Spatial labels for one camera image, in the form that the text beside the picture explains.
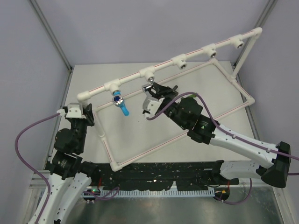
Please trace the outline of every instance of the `white pvc pipe frame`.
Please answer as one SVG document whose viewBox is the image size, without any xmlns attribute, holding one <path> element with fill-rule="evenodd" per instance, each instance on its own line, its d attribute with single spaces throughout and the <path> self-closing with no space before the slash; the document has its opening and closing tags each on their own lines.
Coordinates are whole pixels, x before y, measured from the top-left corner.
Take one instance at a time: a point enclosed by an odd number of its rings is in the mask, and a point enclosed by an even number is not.
<svg viewBox="0 0 299 224">
<path fill-rule="evenodd" d="M 241 104 L 241 105 L 239 105 L 239 106 L 237 106 L 237 107 L 235 107 L 235 108 L 233 108 L 233 109 L 231 109 L 231 110 L 229 110 L 229 111 L 227 111 L 227 112 L 225 112 L 225 113 L 223 113 L 223 114 L 215 117 L 215 119 L 221 119 L 221 118 L 226 117 L 226 116 L 228 116 L 228 115 L 230 115 L 230 114 L 232 114 L 232 113 L 234 113 L 234 112 L 236 112 L 236 111 L 238 111 L 238 110 L 240 110 L 240 109 L 242 109 L 242 108 L 244 108 L 246 106 L 252 105 L 255 102 L 255 100 L 238 84 L 238 82 L 236 81 L 236 76 L 237 76 L 240 68 L 242 67 L 245 59 L 247 58 L 249 52 L 251 51 L 254 43 L 259 38 L 259 36 L 260 36 L 261 33 L 262 33 L 262 28 L 255 28 L 255 29 L 253 29 L 253 30 L 251 30 L 251 31 L 249 31 L 249 32 L 247 32 L 245 34 L 237 35 L 237 36 L 231 37 L 231 38 L 229 38 L 227 40 L 218 42 L 216 44 L 210 44 L 210 45 L 202 47 L 202 48 L 200 48 L 198 50 L 195 50 L 195 51 L 192 51 L 190 53 L 182 54 L 182 55 L 178 56 L 179 59 L 187 60 L 187 59 L 190 59 L 192 57 L 195 57 L 195 56 L 198 56 L 198 55 L 201 55 L 201 54 L 208 54 L 210 52 L 209 49 L 216 50 L 216 48 L 224 47 L 224 46 L 227 46 L 227 45 L 235 45 L 235 47 L 236 47 L 236 44 L 239 43 L 237 41 L 241 41 L 241 40 L 250 38 L 249 44 L 247 45 L 247 47 L 246 47 L 246 49 L 244 51 L 244 54 L 240 58 L 237 66 L 236 66 L 236 68 L 235 68 L 235 70 L 233 71 L 232 74 L 229 74 L 220 65 L 220 63 L 218 62 L 218 60 L 215 59 L 215 58 L 213 58 L 213 59 L 211 59 L 211 60 L 209 60 L 209 61 L 207 61 L 207 62 L 205 62 L 203 64 L 197 65 L 197 66 L 195 66 L 195 67 L 193 67 L 191 69 L 185 70 L 185 71 L 183 71 L 181 73 L 178 73 L 178 74 L 176 74 L 174 76 L 166 78 L 166 79 L 164 79 L 164 80 L 162 80 L 162 81 L 160 81 L 158 83 L 159 84 L 164 84 L 164 83 L 169 82 L 169 81 L 171 81 L 173 79 L 176 79 L 176 78 L 179 78 L 181 76 L 184 76 L 184 75 L 186 75 L 186 74 L 188 74 L 190 72 L 196 71 L 196 70 L 201 69 L 201 68 L 203 68 L 205 66 L 208 66 L 210 64 L 214 64 L 223 73 L 223 75 L 227 78 L 227 80 L 246 98 L 246 101 L 243 104 Z M 102 86 L 99 86 L 99 87 L 97 87 L 95 89 L 92 89 L 90 91 L 82 92 L 82 93 L 80 93 L 80 94 L 77 95 L 77 100 L 80 103 L 82 103 L 83 106 L 85 106 L 85 105 L 88 104 L 87 103 L 88 99 L 90 99 L 91 97 L 93 97 L 93 96 L 95 96 L 97 94 L 100 94 L 100 93 L 102 93 L 104 91 L 110 91 L 111 90 L 110 88 L 111 88 L 112 85 L 114 86 L 113 88 L 115 88 L 115 86 L 119 87 L 121 84 L 133 81 L 134 79 L 137 79 L 137 78 L 140 78 L 140 77 L 143 77 L 144 75 L 142 75 L 142 73 L 144 74 L 144 72 L 146 70 L 149 70 L 150 72 L 154 73 L 155 71 L 158 71 L 158 70 L 161 70 L 161 69 L 164 69 L 164 68 L 176 65 L 176 63 L 174 63 L 175 58 L 172 58 L 171 60 L 168 60 L 166 62 L 160 63 L 158 65 L 145 68 L 145 69 L 140 70 L 140 71 L 138 71 L 138 72 L 136 72 L 134 74 L 125 76 L 123 78 L 113 80 L 111 82 L 108 82 L 108 83 L 106 83 L 106 84 L 104 84 Z M 130 93 L 128 95 L 125 95 L 125 96 L 123 96 L 123 98 L 124 99 L 128 99 L 128 98 L 136 96 L 137 94 L 140 94 L 140 93 L 142 93 L 141 89 L 137 90 L 135 92 L 132 92 L 132 93 Z M 102 109 L 104 109 L 104 108 L 106 108 L 108 106 L 111 106 L 111 105 L 113 105 L 113 103 L 112 102 L 108 102 L 106 104 L 98 106 L 98 107 L 96 107 L 93 110 L 93 114 L 94 114 L 94 119 L 95 119 L 95 128 L 96 128 L 96 130 L 98 132 L 99 138 L 101 139 L 101 141 L 103 142 L 103 145 L 105 146 L 108 158 L 110 160 L 110 166 L 111 166 L 111 169 L 113 171 L 118 171 L 118 170 L 122 169 L 124 166 L 127 166 L 127 165 L 131 164 L 132 162 L 135 162 L 136 160 L 139 160 L 139 159 L 141 159 L 141 158 L 143 158 L 143 157 L 145 157 L 145 156 L 147 156 L 147 155 L 149 155 L 149 154 L 151 154 L 153 152 L 156 152 L 156 151 L 160 150 L 161 148 L 163 148 L 163 147 L 165 147 L 165 146 L 167 146 L 167 145 L 169 145 L 171 143 L 174 143 L 174 142 L 176 142 L 176 141 L 184 138 L 187 135 L 187 133 L 180 134 L 180 135 L 176 136 L 175 138 L 173 138 L 173 139 L 171 139 L 171 140 L 169 140 L 167 142 L 164 142 L 163 144 L 160 144 L 160 145 L 158 145 L 158 146 L 156 146 L 154 148 L 151 148 L 151 149 L 149 149 L 149 150 L 147 150 L 147 151 L 145 151 L 145 152 L 143 152 L 143 153 L 141 153 L 139 155 L 136 155 L 136 156 L 134 156 L 134 157 L 132 157 L 132 158 L 124 161 L 124 162 L 116 162 L 114 160 L 112 151 L 110 149 L 110 146 L 108 144 L 107 138 L 105 136 L 105 131 L 103 129 L 103 126 L 100 123 L 100 119 L 99 119 L 99 117 L 97 115 L 98 111 L 100 111 L 100 110 L 102 110 Z"/>
</svg>

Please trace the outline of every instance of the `blue handle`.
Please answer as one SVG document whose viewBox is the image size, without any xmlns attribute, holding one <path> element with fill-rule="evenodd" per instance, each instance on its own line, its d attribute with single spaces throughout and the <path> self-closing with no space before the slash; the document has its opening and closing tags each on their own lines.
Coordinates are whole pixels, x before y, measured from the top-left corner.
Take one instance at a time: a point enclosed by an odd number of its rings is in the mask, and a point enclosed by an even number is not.
<svg viewBox="0 0 299 224">
<path fill-rule="evenodd" d="M 120 106 L 120 108 L 121 108 L 121 110 L 122 110 L 122 112 L 123 112 L 123 114 L 124 114 L 125 116 L 129 116 L 130 113 L 129 113 L 129 111 L 127 110 L 125 104 L 123 104 L 122 106 Z"/>
<path fill-rule="evenodd" d="M 116 92 L 113 93 L 113 96 L 120 95 L 120 94 L 121 94 L 121 92 L 116 91 Z M 121 109 L 121 111 L 123 112 L 123 114 L 125 116 L 129 116 L 130 113 L 129 113 L 129 111 L 126 108 L 125 100 L 123 100 L 123 102 L 120 105 L 116 105 L 116 106 Z"/>
</svg>

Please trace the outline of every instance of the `metal corner post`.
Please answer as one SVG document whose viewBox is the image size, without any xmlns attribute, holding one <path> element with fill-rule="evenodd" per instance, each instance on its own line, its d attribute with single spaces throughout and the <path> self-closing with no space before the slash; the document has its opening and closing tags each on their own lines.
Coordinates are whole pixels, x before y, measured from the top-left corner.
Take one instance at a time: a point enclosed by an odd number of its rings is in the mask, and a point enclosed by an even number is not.
<svg viewBox="0 0 299 224">
<path fill-rule="evenodd" d="M 67 70 L 71 72 L 72 65 L 70 64 L 69 60 L 67 59 L 65 53 L 63 52 L 56 36 L 53 33 L 53 30 L 51 29 L 48 21 L 46 20 L 41 8 L 39 7 L 36 0 L 27 0 L 29 4 L 31 5 L 33 11 L 35 12 L 36 16 L 38 17 L 39 21 L 41 22 L 43 28 L 45 29 L 46 33 L 48 34 L 49 38 L 51 39 L 54 47 L 58 51 L 58 54 L 60 55 L 61 59 L 63 60 Z"/>
</svg>

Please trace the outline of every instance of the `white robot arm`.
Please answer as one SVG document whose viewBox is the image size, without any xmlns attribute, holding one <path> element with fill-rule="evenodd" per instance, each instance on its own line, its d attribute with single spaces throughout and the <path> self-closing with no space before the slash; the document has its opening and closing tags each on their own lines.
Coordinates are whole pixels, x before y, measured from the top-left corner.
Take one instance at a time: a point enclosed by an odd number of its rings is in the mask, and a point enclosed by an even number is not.
<svg viewBox="0 0 299 224">
<path fill-rule="evenodd" d="M 152 120 L 164 113 L 182 129 L 189 130 L 187 135 L 198 143 L 211 144 L 234 151 L 252 161 L 216 161 L 212 177 L 219 182 L 227 182 L 235 178 L 258 178 L 265 183 L 284 188 L 290 166 L 290 159 L 277 154 L 290 154 L 290 145 L 280 142 L 278 145 L 251 139 L 219 122 L 201 114 L 203 109 L 194 98 L 181 98 L 176 103 L 178 93 L 152 82 L 143 87 L 147 98 L 143 103 L 143 114 Z M 54 148 L 57 149 L 50 164 L 49 182 L 51 194 L 46 206 L 45 191 L 39 206 L 28 224 L 35 224 L 36 217 L 43 210 L 39 224 L 64 224 L 76 201 L 92 182 L 99 168 L 91 162 L 83 162 L 77 156 L 84 151 L 87 126 L 93 126 L 92 106 L 83 108 L 79 104 L 71 104 L 64 108 L 66 119 L 71 129 L 62 129 L 56 134 Z"/>
<path fill-rule="evenodd" d="M 203 99 L 210 117 L 201 114 L 203 109 L 193 97 L 178 96 L 177 86 L 174 88 L 159 85 L 155 82 L 142 87 L 147 97 L 143 103 L 143 114 L 148 120 L 153 120 L 164 113 L 184 130 L 187 135 L 198 143 L 220 146 L 241 154 L 252 161 L 220 161 L 219 174 L 227 179 L 259 178 L 265 183 L 284 188 L 290 167 L 290 145 L 280 142 L 278 145 L 261 142 L 221 125 L 215 121 Z"/>
</svg>

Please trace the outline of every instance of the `blue valve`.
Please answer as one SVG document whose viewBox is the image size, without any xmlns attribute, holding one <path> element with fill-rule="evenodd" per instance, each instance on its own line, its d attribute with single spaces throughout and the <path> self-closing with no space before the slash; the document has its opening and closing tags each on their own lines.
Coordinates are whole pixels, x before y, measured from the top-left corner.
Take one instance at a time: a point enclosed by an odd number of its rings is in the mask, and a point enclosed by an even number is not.
<svg viewBox="0 0 299 224">
<path fill-rule="evenodd" d="M 121 92 L 115 91 L 113 93 L 112 102 L 115 106 L 119 107 L 125 116 L 129 116 L 129 111 L 126 108 L 125 100 L 121 96 Z"/>
</svg>

